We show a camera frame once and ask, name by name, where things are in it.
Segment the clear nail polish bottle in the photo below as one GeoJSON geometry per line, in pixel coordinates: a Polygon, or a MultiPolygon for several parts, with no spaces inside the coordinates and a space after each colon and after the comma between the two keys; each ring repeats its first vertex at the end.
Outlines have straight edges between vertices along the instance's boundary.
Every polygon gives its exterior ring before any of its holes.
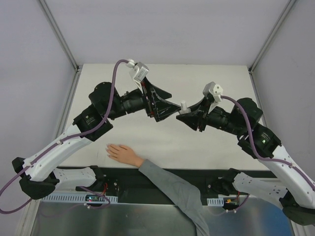
{"type": "Polygon", "coordinates": [[[187,106],[186,101],[181,101],[181,109],[179,111],[179,114],[183,115],[183,114],[187,114],[190,113],[191,109],[187,106]]]}

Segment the grey sleeved forearm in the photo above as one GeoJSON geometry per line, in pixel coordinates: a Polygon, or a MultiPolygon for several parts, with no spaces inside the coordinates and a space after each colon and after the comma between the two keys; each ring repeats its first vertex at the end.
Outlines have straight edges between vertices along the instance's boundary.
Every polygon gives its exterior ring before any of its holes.
{"type": "Polygon", "coordinates": [[[210,235],[209,227],[203,215],[201,194],[197,187],[162,169],[150,160],[144,160],[139,171],[193,222],[198,236],[210,235]]]}

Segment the person's hand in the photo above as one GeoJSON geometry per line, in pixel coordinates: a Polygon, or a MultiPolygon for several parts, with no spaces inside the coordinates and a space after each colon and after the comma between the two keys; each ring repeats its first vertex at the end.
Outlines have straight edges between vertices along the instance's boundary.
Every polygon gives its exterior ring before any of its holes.
{"type": "Polygon", "coordinates": [[[138,156],[133,149],[124,145],[108,144],[106,147],[108,157],[127,165],[139,168],[144,159],[138,156]]]}

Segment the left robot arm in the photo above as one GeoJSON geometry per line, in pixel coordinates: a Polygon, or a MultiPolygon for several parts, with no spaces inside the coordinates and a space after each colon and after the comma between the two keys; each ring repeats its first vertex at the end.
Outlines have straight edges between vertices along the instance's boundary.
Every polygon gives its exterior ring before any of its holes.
{"type": "Polygon", "coordinates": [[[80,186],[99,191],[104,179],[97,166],[63,170],[58,166],[80,149],[92,144],[109,132],[111,120],[145,110],[150,118],[159,122],[180,111],[181,107],[169,101],[172,95],[154,85],[147,78],[140,87],[120,96],[111,82],[98,84],[89,94],[91,104],[82,111],[72,125],[46,149],[29,158],[17,157],[12,161],[20,174],[22,191],[31,199],[42,199],[57,189],[80,186]]]}

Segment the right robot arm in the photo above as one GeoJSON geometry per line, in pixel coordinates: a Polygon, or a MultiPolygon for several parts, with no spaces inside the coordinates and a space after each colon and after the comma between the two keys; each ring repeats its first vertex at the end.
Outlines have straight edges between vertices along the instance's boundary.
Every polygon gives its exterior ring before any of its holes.
{"type": "Polygon", "coordinates": [[[263,111],[251,98],[234,100],[222,96],[222,99],[234,104],[230,113],[217,106],[212,95],[207,95],[190,107],[182,102],[176,118],[195,131],[202,132],[206,126],[211,126],[235,135],[241,150],[267,167],[283,186],[266,184],[241,171],[230,169],[230,174],[220,181],[217,191],[225,195],[235,191],[255,195],[276,205],[296,224],[313,225],[314,180],[293,160],[275,133],[259,124],[263,111]]]}

